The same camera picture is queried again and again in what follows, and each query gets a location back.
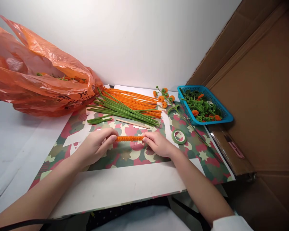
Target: twisted orange pipe cleaner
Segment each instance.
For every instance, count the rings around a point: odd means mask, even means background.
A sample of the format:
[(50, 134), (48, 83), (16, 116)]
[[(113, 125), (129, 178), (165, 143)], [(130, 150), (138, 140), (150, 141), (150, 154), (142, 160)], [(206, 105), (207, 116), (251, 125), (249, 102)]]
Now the twisted orange pipe cleaner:
[(116, 141), (141, 141), (143, 136), (117, 136)]

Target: blue plastic basket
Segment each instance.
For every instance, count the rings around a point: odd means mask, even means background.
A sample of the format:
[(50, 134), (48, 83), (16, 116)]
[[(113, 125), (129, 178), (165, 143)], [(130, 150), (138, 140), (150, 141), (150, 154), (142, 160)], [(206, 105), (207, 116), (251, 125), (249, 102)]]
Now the blue plastic basket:
[[(192, 111), (187, 105), (186, 101), (181, 99), (181, 98), (184, 98), (183, 93), (185, 93), (187, 90), (190, 90), (190, 91), (197, 90), (199, 92), (202, 92), (207, 98), (210, 99), (212, 103), (216, 105), (217, 108), (221, 110), (222, 120), (210, 121), (210, 122), (199, 122), (198, 120), (196, 120), (196, 118), (192, 114)], [(183, 106), (183, 109), (186, 115), (189, 117), (192, 125), (197, 126), (197, 125), (208, 125), (208, 124), (220, 124), (220, 123), (228, 123), (228, 122), (233, 121), (232, 114), (220, 103), (220, 101), (213, 95), (213, 93), (205, 86), (178, 86), (178, 92), (179, 92), (180, 102)]]

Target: orange plastic bag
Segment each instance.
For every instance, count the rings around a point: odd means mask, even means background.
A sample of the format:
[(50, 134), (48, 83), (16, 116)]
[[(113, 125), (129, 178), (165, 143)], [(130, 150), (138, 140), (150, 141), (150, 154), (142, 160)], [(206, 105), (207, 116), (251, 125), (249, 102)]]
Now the orange plastic bag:
[(33, 31), (1, 18), (24, 45), (0, 27), (0, 100), (34, 116), (63, 116), (85, 107), (97, 88), (102, 89), (91, 68)]

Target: camouflage mat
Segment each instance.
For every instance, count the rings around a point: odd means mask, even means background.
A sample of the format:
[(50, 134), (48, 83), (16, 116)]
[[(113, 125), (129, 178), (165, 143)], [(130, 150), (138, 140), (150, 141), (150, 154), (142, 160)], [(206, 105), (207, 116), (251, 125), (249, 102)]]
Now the camouflage mat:
[[(102, 116), (101, 113), (95, 113), (94, 117)], [(116, 129), (119, 135), (127, 136), (141, 136), (147, 129), (135, 128), (133, 125), (122, 123), (116, 121), (116, 116), (112, 116), (113, 120), (103, 122), (97, 125), (90, 125), (89, 130), (93, 132), (97, 129), (112, 127)], [(54, 144), (52, 150), (47, 156), (45, 162), (43, 163), (41, 169), (39, 170), (37, 176), (35, 177), (31, 187), (36, 185), (41, 179), (43, 179), (48, 173), (50, 173), (62, 160), (69, 157), (74, 153), (78, 142), (65, 145), (67, 138), (75, 135), (76, 133), (82, 132), (85, 125), (88, 127), (86, 108), (74, 112), (67, 124), (65, 125), (63, 131), (61, 132), (59, 138)], [(159, 128), (151, 127), (149, 131), (157, 131), (165, 136), (165, 124), (161, 119), (161, 126)], [(213, 184), (220, 184), (227, 181), (231, 181), (232, 178), (227, 167), (224, 164), (220, 164), (207, 150), (206, 145), (204, 145), (193, 129), (187, 126), (186, 122), (180, 118), (178, 113), (171, 112), (169, 115), (170, 129), (174, 131), (175, 129), (180, 129), (186, 136), (187, 141), (183, 145), (179, 145), (180, 150), (189, 158), (198, 158), (204, 170), (206, 177)], [(204, 126), (196, 127), (198, 133), (203, 136), (206, 142), (212, 146), (213, 150), (217, 153), (210, 140), (210, 136), (207, 134)], [(115, 142), (112, 147), (107, 151), (107, 153), (96, 163), (89, 166), (86, 171), (107, 169), (112, 167), (127, 167), (133, 165), (143, 165), (143, 164), (154, 164), (160, 162), (170, 161), (169, 158), (164, 158), (156, 155), (150, 147), (143, 144), (141, 141), (138, 142)]]

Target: green floral tape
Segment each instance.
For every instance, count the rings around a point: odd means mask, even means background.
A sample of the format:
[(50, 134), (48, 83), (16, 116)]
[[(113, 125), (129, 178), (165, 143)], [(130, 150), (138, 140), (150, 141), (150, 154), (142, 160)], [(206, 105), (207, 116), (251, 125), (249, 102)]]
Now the green floral tape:
[[(176, 138), (176, 136), (175, 136), (176, 133), (180, 133), (180, 134), (182, 135), (182, 137), (183, 137), (183, 140), (182, 140), (182, 141), (179, 141), (179, 140)], [(174, 141), (175, 143), (177, 143), (177, 144), (185, 144), (185, 142), (186, 142), (186, 137), (185, 137), (184, 133), (183, 133), (181, 130), (179, 130), (179, 129), (174, 130), (174, 131), (172, 132), (172, 134), (171, 134), (171, 137), (172, 137), (173, 141)]]

